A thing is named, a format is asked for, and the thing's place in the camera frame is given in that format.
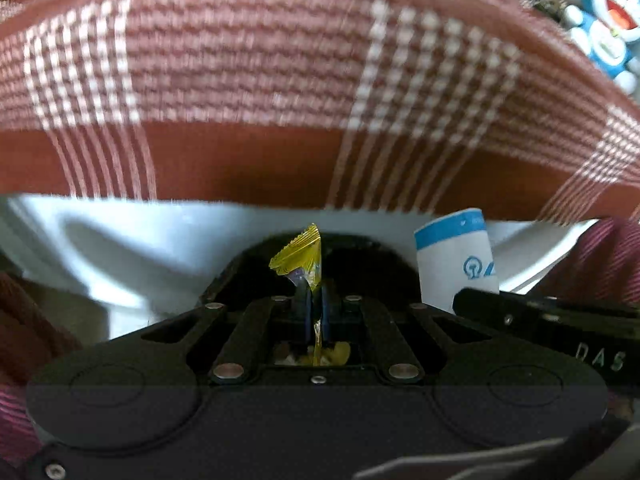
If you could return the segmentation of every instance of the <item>white lettering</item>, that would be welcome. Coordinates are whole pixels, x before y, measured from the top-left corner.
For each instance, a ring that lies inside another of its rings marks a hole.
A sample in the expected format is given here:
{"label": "white lettering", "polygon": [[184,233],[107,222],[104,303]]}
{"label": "white lettering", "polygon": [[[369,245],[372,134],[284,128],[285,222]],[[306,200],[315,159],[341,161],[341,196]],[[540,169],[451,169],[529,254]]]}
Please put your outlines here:
{"label": "white lettering", "polygon": [[604,366],[604,348],[601,348],[600,351],[598,352],[598,355],[596,355],[595,359],[591,361],[592,365],[595,365],[596,363],[599,364],[600,366]]}
{"label": "white lettering", "polygon": [[588,353],[589,353],[589,345],[587,345],[587,343],[580,343],[578,345],[578,351],[575,353],[575,357],[576,359],[580,359],[580,361],[584,361]]}
{"label": "white lettering", "polygon": [[615,357],[613,358],[613,364],[611,365],[611,369],[614,372],[619,372],[620,370],[622,370],[622,367],[625,364],[625,357],[626,357],[626,353],[624,352],[618,352]]}

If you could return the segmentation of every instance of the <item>blue logo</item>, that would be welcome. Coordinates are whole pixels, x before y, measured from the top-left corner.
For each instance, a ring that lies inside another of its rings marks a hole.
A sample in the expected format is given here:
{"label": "blue logo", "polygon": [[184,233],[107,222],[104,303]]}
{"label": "blue logo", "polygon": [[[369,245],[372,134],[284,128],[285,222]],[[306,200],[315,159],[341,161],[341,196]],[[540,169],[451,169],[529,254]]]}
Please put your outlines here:
{"label": "blue logo", "polygon": [[477,280],[482,272],[482,262],[476,256],[469,256],[462,265],[462,270],[470,280]]}

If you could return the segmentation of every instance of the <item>metal screw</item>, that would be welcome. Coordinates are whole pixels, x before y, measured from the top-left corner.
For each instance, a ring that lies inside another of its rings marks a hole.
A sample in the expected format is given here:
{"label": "metal screw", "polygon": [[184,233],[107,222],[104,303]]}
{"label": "metal screw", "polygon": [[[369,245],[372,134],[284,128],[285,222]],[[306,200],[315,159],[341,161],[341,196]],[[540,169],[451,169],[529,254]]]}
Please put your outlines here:
{"label": "metal screw", "polygon": [[51,480],[65,480],[66,478],[66,470],[60,464],[49,464],[44,468],[44,473],[47,477],[51,478]]}
{"label": "metal screw", "polygon": [[219,379],[239,379],[244,374],[244,368],[238,363],[222,363],[213,368],[213,374]]}
{"label": "metal screw", "polygon": [[398,363],[389,367],[389,375],[394,379],[415,379],[419,374],[418,367],[409,363]]}

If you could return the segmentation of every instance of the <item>black device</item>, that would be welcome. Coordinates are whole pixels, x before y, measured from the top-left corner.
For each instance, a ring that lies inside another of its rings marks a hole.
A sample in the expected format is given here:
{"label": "black device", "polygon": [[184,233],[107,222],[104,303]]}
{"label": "black device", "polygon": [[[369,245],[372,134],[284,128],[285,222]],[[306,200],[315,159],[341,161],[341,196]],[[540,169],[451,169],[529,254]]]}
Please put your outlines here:
{"label": "black device", "polygon": [[640,310],[628,304],[574,303],[558,298],[463,289],[456,314],[571,355],[593,367],[610,388],[640,392]]}
{"label": "black device", "polygon": [[[275,365],[277,344],[313,343],[320,313],[325,343],[350,344],[348,362]],[[600,424],[607,388],[561,352],[324,286],[237,310],[209,303],[75,352],[32,379],[27,402],[47,445],[24,479],[324,480],[565,438]]]}

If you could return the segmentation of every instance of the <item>blue plush toy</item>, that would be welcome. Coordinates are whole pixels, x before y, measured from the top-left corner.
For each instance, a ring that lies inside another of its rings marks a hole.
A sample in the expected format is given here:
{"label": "blue plush toy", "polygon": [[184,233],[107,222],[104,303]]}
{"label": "blue plush toy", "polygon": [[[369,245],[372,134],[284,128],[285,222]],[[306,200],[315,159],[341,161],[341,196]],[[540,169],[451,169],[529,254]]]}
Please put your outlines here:
{"label": "blue plush toy", "polygon": [[[631,54],[625,41],[640,40],[640,28],[633,18],[638,15],[640,20],[638,0],[566,1],[573,5],[563,11],[562,20],[573,42],[626,94],[633,93],[638,82],[636,75],[640,75],[640,61]],[[622,1],[626,2],[626,10],[622,3],[617,3]]]}

